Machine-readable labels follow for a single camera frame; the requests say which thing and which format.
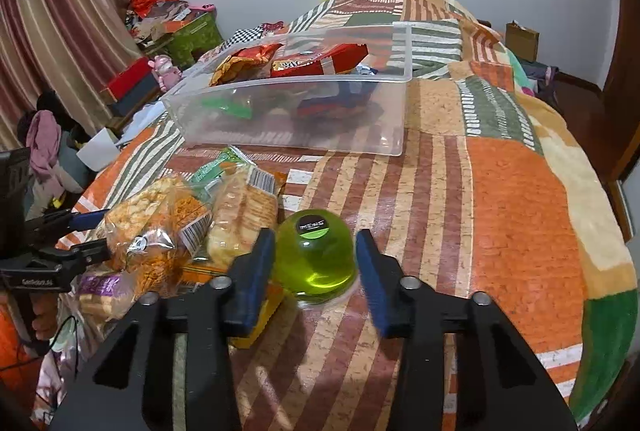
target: metal screw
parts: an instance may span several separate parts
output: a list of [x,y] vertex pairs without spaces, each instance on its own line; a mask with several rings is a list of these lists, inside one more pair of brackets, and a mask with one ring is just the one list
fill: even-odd
[[400,280],[400,286],[402,288],[406,288],[407,290],[415,290],[417,288],[420,288],[420,285],[422,285],[422,282],[414,276],[404,276]]
[[474,303],[481,306],[487,306],[492,303],[491,296],[487,292],[476,292],[471,296]]
[[209,281],[209,286],[215,288],[216,290],[222,290],[225,288],[229,288],[231,286],[231,282],[232,281],[229,276],[218,276]]
[[158,295],[158,292],[147,292],[145,294],[142,294],[142,296],[140,296],[139,301],[140,301],[140,304],[149,306],[155,303],[156,301],[158,301],[159,299],[160,299],[160,296]]

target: striped curtain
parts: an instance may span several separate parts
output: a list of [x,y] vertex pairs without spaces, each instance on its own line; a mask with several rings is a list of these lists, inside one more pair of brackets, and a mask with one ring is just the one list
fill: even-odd
[[48,88],[88,133],[108,121],[98,92],[140,56],[128,2],[0,0],[0,146],[19,146],[17,121]]

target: pink plush toy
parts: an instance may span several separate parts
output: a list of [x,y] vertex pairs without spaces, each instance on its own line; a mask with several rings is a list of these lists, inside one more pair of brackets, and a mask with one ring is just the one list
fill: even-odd
[[149,66],[156,72],[162,93],[171,90],[182,78],[182,72],[174,66],[169,56],[156,56],[149,61]]

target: wooden floor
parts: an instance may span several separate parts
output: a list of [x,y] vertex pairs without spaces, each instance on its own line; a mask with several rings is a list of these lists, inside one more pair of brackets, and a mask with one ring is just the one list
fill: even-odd
[[582,146],[601,181],[607,181],[625,147],[616,126],[607,121],[599,96],[591,90],[558,81],[556,97],[567,128]]

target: bed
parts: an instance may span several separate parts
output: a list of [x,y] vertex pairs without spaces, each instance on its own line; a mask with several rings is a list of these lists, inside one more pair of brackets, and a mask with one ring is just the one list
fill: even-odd
[[[328,0],[286,28],[396,22],[415,27],[401,156],[242,150],[287,173],[284,215],[327,208],[354,231],[371,228],[381,251],[436,290],[489,292],[580,421],[616,378],[636,323],[636,274],[607,197],[563,119],[524,89],[498,34],[455,0]],[[76,209],[111,207],[158,176],[193,173],[218,149],[184,147],[164,115]],[[450,430],[452,340],[446,348]],[[231,349],[244,429],[383,429],[400,350],[378,339],[361,290],[304,311],[284,302],[252,348]]]

